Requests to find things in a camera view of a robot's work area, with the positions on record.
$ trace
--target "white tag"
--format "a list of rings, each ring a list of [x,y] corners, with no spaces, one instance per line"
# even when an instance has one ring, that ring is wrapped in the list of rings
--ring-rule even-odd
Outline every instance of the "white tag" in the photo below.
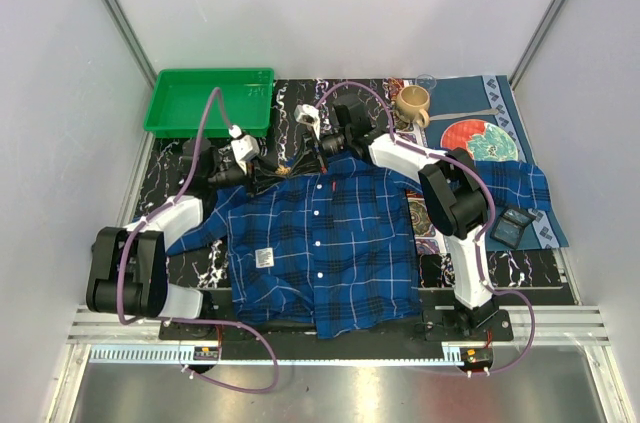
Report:
[[[256,268],[271,268],[273,265],[273,248],[256,250]]]

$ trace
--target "glass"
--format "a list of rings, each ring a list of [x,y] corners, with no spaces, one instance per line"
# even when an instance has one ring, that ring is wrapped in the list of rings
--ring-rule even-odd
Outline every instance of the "glass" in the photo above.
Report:
[[[436,80],[436,77],[428,75],[426,73],[416,78],[416,85],[421,86],[422,88],[427,90],[427,92],[429,92],[430,95],[433,94],[433,90],[437,84],[438,84],[438,80]]]

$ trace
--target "tan mug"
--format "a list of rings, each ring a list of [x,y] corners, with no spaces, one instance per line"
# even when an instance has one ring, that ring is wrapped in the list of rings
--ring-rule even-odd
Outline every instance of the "tan mug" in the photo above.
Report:
[[[429,92],[421,86],[406,86],[396,96],[398,117],[405,123],[415,123],[420,128],[429,126]]]

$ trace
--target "patterned cloth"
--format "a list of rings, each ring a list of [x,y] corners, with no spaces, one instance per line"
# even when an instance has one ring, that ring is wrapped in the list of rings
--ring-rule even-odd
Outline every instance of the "patterned cloth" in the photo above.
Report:
[[[319,338],[369,328],[420,312],[405,189],[420,186],[340,155],[327,174],[292,178],[255,198],[243,187],[219,191],[209,219],[167,253],[228,236],[234,308],[249,324],[315,323]]]
[[[521,161],[476,161],[497,206],[551,210],[547,178],[540,168]]]

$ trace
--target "plastic tray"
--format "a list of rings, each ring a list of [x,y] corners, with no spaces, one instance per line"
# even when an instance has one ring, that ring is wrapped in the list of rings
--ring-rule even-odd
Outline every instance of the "plastic tray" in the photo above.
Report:
[[[233,124],[252,136],[267,134],[273,94],[271,68],[163,70],[151,96],[144,129],[157,138],[196,136],[202,111],[216,86],[222,89]],[[204,135],[229,136],[217,103],[209,113]]]

